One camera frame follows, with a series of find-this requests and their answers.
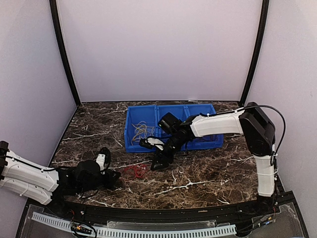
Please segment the blue three-compartment plastic bin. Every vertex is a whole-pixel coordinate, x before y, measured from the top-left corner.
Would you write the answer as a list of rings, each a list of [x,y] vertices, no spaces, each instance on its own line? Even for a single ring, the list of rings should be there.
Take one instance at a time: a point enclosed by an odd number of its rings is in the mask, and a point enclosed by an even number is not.
[[[151,152],[141,146],[139,141],[146,136],[155,136],[162,141],[167,141],[166,134],[158,125],[159,120],[167,113],[172,113],[178,119],[184,121],[189,116],[203,114],[215,114],[212,104],[191,105],[146,105],[128,107],[124,129],[125,149],[127,153]]]

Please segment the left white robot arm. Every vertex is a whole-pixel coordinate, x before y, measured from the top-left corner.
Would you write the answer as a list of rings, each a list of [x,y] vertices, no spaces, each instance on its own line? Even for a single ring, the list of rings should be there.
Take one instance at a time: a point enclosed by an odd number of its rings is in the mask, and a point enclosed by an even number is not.
[[[59,216],[66,216],[70,206],[64,197],[114,187],[121,173],[109,169],[110,161],[110,151],[104,147],[95,160],[81,161],[74,167],[49,168],[18,156],[9,149],[8,142],[1,141],[0,185],[19,196],[50,204]]]

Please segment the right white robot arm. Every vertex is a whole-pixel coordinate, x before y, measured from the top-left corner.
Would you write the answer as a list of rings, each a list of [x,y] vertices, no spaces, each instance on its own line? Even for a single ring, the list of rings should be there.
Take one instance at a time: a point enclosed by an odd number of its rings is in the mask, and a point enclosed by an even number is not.
[[[276,142],[276,128],[264,112],[270,109],[283,116],[276,108],[250,102],[247,106],[218,114],[198,114],[182,121],[172,113],[165,114],[158,122],[159,127],[169,135],[166,142],[148,137],[145,142],[156,148],[151,170],[167,168],[173,163],[174,155],[196,138],[216,134],[239,134],[244,136],[249,152],[256,161],[258,196],[253,211],[263,215],[272,207],[270,199],[275,192],[277,173],[276,157],[281,142]]]

